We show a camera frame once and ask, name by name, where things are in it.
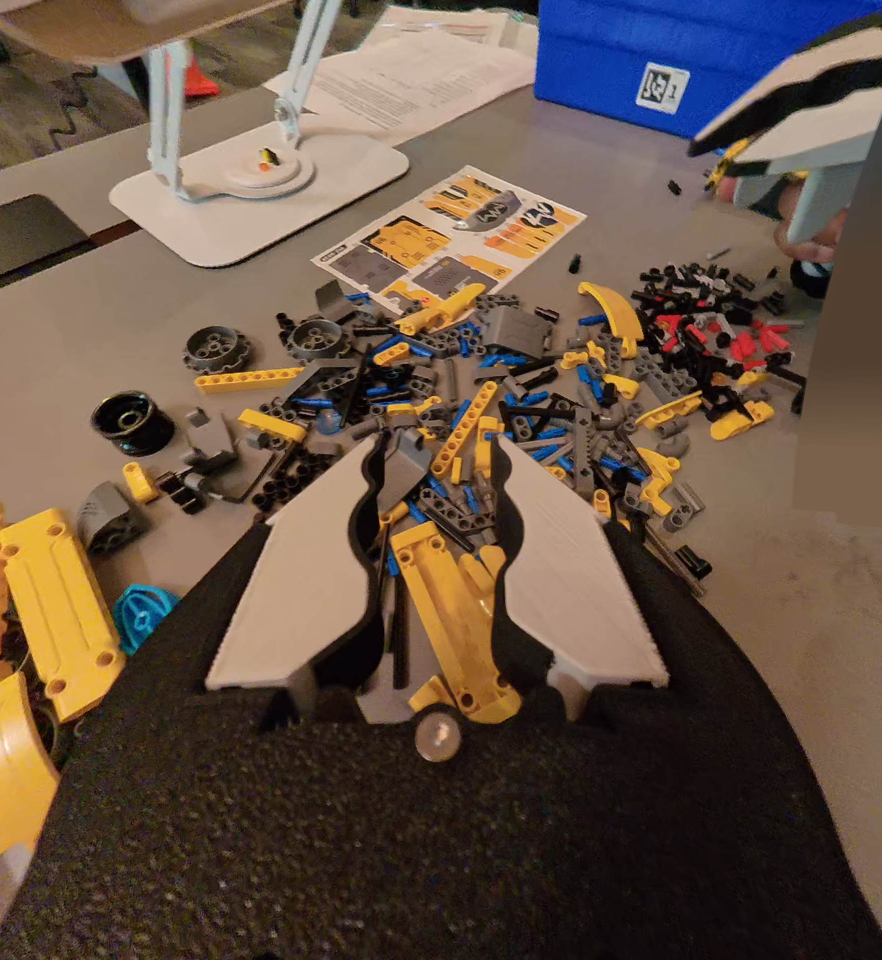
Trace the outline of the yellow grey sticker sheet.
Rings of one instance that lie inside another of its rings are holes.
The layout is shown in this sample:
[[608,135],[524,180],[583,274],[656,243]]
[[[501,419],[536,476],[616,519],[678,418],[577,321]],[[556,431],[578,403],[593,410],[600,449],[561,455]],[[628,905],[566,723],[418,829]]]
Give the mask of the yellow grey sticker sheet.
[[474,284],[501,291],[586,217],[465,166],[311,262],[399,313],[436,306]]

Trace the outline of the black toy wheel rim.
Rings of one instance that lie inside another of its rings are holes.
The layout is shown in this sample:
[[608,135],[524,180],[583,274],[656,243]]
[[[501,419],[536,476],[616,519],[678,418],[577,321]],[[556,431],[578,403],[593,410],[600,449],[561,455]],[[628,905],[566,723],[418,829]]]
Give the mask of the black toy wheel rim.
[[123,454],[144,458],[169,445],[173,419],[146,393],[124,390],[103,399],[92,411],[89,425]]

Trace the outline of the pile of red black pins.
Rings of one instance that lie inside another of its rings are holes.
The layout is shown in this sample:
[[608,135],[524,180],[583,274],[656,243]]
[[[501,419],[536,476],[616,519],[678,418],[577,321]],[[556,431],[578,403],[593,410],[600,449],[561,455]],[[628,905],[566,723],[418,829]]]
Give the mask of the pile of red black pins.
[[795,370],[788,327],[775,322],[784,296],[761,299],[740,272],[711,262],[668,263],[642,271],[629,296],[641,329],[635,373],[664,401],[688,396],[706,419],[752,421],[751,405],[769,402],[773,382],[791,392],[789,412],[801,416],[807,378]]

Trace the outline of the large blue plastic bin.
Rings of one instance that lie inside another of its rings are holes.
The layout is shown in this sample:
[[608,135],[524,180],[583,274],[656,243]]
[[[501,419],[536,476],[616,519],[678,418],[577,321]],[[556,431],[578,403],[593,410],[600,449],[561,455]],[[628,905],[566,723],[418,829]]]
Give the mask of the large blue plastic bin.
[[534,95],[691,138],[783,59],[882,1],[544,1]]

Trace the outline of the white book stand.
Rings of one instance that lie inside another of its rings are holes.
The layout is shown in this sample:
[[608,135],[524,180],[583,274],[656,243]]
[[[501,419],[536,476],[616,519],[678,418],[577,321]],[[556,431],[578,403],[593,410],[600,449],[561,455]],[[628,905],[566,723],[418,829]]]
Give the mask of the white book stand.
[[[196,35],[278,2],[0,2],[0,30],[52,59],[88,66],[146,54],[149,170],[111,189],[110,202],[185,262],[239,263],[410,168],[368,136],[301,127],[315,70],[339,17],[339,1],[306,2],[287,79],[266,124],[182,155],[185,79]],[[259,151],[280,164],[260,174]]]

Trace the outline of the yellow toy vehicle assembly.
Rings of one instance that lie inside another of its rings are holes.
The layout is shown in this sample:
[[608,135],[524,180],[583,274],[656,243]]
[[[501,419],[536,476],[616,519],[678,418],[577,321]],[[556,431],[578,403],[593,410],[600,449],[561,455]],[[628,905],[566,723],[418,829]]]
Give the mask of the yellow toy vehicle assembly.
[[174,609],[159,587],[128,587],[110,612],[85,549],[61,510],[8,525],[0,503],[0,858],[32,852],[59,783],[23,668],[3,658],[18,627],[56,725],[105,698],[134,653]]

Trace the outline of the person's right hand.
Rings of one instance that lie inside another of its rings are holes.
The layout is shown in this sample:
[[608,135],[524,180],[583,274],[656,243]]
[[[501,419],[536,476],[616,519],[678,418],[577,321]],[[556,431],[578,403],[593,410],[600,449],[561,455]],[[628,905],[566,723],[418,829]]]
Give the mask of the person's right hand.
[[789,181],[778,201],[781,222],[774,230],[774,239],[781,252],[792,260],[825,265],[834,261],[849,207],[839,210],[819,233],[803,243],[790,243],[788,233],[795,219],[795,209],[803,192],[801,181]]

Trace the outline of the pile of toy building pieces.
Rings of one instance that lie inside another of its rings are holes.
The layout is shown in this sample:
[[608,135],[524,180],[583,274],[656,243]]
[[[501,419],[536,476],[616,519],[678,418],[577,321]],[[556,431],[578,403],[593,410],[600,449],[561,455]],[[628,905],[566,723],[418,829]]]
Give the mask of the pile of toy building pieces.
[[[497,724],[521,693],[492,655],[496,577],[506,560],[496,533],[492,444],[512,441],[610,522],[619,522],[695,594],[711,566],[665,540],[704,510],[677,473],[687,427],[704,412],[693,396],[663,400],[634,371],[643,336],[637,315],[610,290],[584,283],[599,314],[582,318],[560,346],[559,316],[532,312],[514,295],[475,284],[400,322],[375,314],[366,294],[317,292],[321,313],[277,317],[290,359],[250,368],[239,330],[191,335],[183,364],[198,396],[236,407],[236,426],[197,407],[183,419],[183,463],[149,473],[124,466],[130,498],[169,498],[187,515],[216,501],[249,503],[269,522],[362,440],[387,437],[376,497],[378,531],[367,556],[378,574],[384,647],[394,686],[411,690],[408,711],[444,706]],[[705,419],[708,437],[731,442],[775,417]],[[411,687],[404,624],[413,608],[435,659]]]

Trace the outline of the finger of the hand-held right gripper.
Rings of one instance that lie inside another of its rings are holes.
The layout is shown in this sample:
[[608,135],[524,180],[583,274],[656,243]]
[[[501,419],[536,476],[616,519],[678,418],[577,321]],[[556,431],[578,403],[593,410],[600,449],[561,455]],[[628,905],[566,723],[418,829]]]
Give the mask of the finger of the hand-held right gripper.
[[830,90],[758,82],[711,120],[710,138],[719,154],[749,138],[736,161],[765,162],[768,170],[803,178],[814,169],[861,166],[881,118],[882,83]]
[[[882,83],[882,29],[861,29],[790,55],[759,79],[766,87],[814,83],[820,90],[860,90]],[[709,121],[688,143],[687,155],[714,151]]]

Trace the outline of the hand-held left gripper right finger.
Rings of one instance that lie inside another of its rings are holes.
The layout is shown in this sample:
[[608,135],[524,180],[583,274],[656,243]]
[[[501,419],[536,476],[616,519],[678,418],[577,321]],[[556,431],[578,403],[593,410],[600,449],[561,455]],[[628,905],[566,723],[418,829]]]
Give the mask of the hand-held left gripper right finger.
[[548,688],[577,722],[597,688],[670,681],[607,537],[609,520],[507,438],[492,443],[492,656],[522,696]]

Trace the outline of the white printed paper sheet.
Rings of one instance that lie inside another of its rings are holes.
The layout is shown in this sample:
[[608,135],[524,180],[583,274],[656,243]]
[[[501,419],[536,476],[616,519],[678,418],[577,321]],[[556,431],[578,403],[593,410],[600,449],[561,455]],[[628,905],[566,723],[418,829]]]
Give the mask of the white printed paper sheet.
[[533,83],[535,59],[445,32],[408,33],[324,57],[304,102],[306,134],[396,147]]
[[390,5],[361,44],[375,45],[405,35],[432,33],[478,45],[500,46],[511,18],[507,11],[479,8],[456,11]]

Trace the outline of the small yellow toy piece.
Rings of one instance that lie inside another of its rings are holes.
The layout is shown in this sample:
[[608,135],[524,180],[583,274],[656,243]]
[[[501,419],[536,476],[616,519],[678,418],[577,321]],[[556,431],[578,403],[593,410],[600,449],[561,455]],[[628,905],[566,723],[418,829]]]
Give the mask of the small yellow toy piece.
[[739,154],[747,149],[749,144],[750,139],[743,138],[735,141],[735,143],[720,153],[717,162],[713,165],[711,170],[705,174],[703,188],[706,192],[714,193],[717,191],[718,186],[727,175],[727,172],[735,162],[735,159]]

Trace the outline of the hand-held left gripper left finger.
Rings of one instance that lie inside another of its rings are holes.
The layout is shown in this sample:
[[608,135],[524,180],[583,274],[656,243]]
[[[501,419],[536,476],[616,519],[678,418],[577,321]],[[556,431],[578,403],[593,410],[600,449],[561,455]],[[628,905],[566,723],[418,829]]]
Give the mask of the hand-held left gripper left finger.
[[299,714],[321,690],[357,693],[384,653],[379,531],[386,435],[364,438],[281,508],[207,673],[208,691],[283,690]]

